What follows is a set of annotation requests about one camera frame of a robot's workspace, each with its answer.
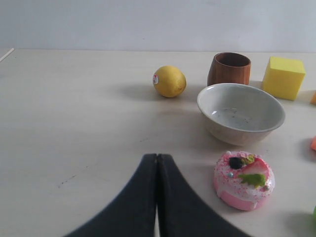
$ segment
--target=green leaf decoration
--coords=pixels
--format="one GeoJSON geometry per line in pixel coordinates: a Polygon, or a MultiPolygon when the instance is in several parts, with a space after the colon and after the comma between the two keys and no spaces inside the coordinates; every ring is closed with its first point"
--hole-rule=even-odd
{"type": "Polygon", "coordinates": [[[250,154],[245,158],[242,158],[242,163],[245,165],[251,164],[255,161],[255,155],[250,154]]]}
{"type": "Polygon", "coordinates": [[[266,184],[266,176],[264,174],[240,174],[238,178],[242,179],[242,184],[247,183],[255,186],[255,188],[263,187],[266,184]]]}

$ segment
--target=yellow lemon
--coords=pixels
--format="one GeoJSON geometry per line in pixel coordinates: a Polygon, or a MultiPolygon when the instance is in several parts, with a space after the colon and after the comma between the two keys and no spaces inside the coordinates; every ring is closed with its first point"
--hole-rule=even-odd
{"type": "Polygon", "coordinates": [[[168,98],[180,95],[187,86],[183,73],[174,66],[163,66],[153,76],[156,91],[168,98]]]}

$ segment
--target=bowl rim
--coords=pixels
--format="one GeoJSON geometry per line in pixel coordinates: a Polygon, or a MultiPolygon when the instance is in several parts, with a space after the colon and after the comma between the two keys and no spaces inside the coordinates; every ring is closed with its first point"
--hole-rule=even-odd
{"type": "Polygon", "coordinates": [[[222,126],[222,127],[226,127],[226,128],[229,128],[229,129],[232,129],[232,130],[236,130],[236,131],[241,131],[241,132],[249,132],[249,133],[262,133],[262,132],[269,132],[269,131],[273,131],[279,127],[281,127],[281,125],[284,123],[285,121],[285,110],[284,110],[284,107],[283,105],[280,103],[279,100],[277,100],[275,97],[273,97],[272,95],[270,95],[269,93],[265,92],[264,90],[262,89],[259,89],[259,88],[256,88],[254,86],[250,86],[250,85],[245,85],[245,84],[239,84],[239,83],[218,83],[218,84],[214,84],[214,85],[210,85],[210,86],[207,86],[205,87],[204,89],[202,89],[198,96],[197,96],[197,106],[199,108],[199,110],[210,120],[212,120],[214,123],[222,126]],[[223,87],[223,86],[227,86],[227,85],[230,85],[230,86],[235,86],[235,87],[246,87],[246,88],[249,88],[251,90],[256,90],[258,91],[259,93],[263,93],[265,94],[266,96],[272,98],[272,100],[274,102],[276,102],[280,108],[281,108],[281,116],[282,118],[280,119],[280,121],[278,121],[278,123],[273,126],[273,127],[270,127],[270,128],[267,128],[267,129],[261,129],[261,130],[247,130],[247,129],[239,129],[239,128],[235,128],[235,127],[231,127],[231,126],[227,126],[227,125],[224,125],[224,124],[221,124],[219,122],[216,122],[215,120],[213,120],[206,112],[205,110],[200,106],[200,101],[201,101],[201,97],[203,96],[203,94],[207,91],[207,90],[210,90],[214,87],[223,87]]]}

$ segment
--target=wooden cup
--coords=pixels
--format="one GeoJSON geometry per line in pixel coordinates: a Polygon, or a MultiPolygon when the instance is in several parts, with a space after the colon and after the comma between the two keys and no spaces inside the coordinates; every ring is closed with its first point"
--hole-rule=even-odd
{"type": "Polygon", "coordinates": [[[207,77],[207,86],[218,83],[249,84],[251,61],[238,53],[218,53],[214,56],[207,77]]]}

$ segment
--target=toy cake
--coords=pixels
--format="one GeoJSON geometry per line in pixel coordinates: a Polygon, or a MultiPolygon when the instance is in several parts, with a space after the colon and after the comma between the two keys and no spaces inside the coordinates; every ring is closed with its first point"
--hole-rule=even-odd
{"type": "Polygon", "coordinates": [[[226,152],[214,170],[217,196],[226,204],[245,211],[261,207],[275,187],[269,165],[256,154],[226,152]]]}

